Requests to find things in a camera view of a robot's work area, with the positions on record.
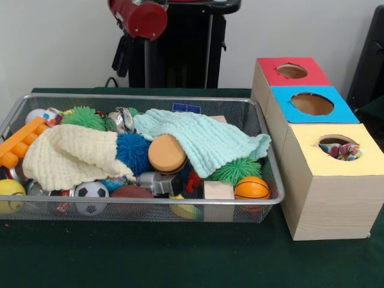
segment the cardboard box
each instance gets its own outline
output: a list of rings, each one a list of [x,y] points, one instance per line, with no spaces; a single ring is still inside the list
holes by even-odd
[[[332,158],[321,140],[360,144],[353,161]],[[384,203],[384,154],[363,124],[290,124],[281,157],[281,206],[293,240],[366,238]]]
[[[271,87],[265,119],[278,163],[289,123],[359,123],[332,86]]]
[[[251,98],[259,102],[265,115],[272,86],[330,86],[313,58],[258,58]]]

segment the red box top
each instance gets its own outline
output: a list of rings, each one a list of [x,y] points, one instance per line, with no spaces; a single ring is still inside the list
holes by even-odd
[[[330,86],[313,58],[284,57],[257,59],[270,86]]]

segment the metal mesh basket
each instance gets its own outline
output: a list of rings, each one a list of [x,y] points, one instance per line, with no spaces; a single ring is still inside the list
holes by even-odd
[[[34,109],[54,107],[68,110],[74,106],[89,106],[104,113],[115,107],[135,107],[171,110],[173,103],[200,106],[208,116],[223,115],[229,124],[249,136],[267,134],[259,105],[247,98],[182,98],[126,95],[31,94],[20,98],[0,127],[2,140],[24,126],[27,114]],[[101,221],[205,221],[261,223],[272,205],[284,199],[284,188],[272,149],[260,160],[262,176],[269,186],[269,200],[205,200],[202,188],[193,194],[182,191],[184,200],[132,199],[49,196],[0,196],[0,218],[13,220],[101,220]],[[97,213],[91,216],[84,209]],[[2,207],[18,207],[5,214]]]

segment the blue block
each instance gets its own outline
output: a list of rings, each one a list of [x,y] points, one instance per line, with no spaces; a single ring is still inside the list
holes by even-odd
[[[275,86],[272,92],[285,119],[290,123],[359,123],[348,104],[332,86]],[[321,95],[333,103],[334,109],[328,115],[310,115],[298,110],[292,97],[300,93]]]
[[[172,112],[193,112],[196,114],[201,114],[202,108],[200,106],[173,103],[172,104]]]

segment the white ball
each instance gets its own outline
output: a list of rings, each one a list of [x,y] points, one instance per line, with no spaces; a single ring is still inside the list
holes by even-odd
[[[46,111],[44,109],[35,109],[35,110],[30,111],[25,118],[25,124],[30,123],[37,116],[43,117],[45,112]]]
[[[76,187],[75,197],[109,197],[107,187],[101,182],[85,182]],[[95,216],[104,211],[107,203],[76,203],[77,211],[85,216]]]

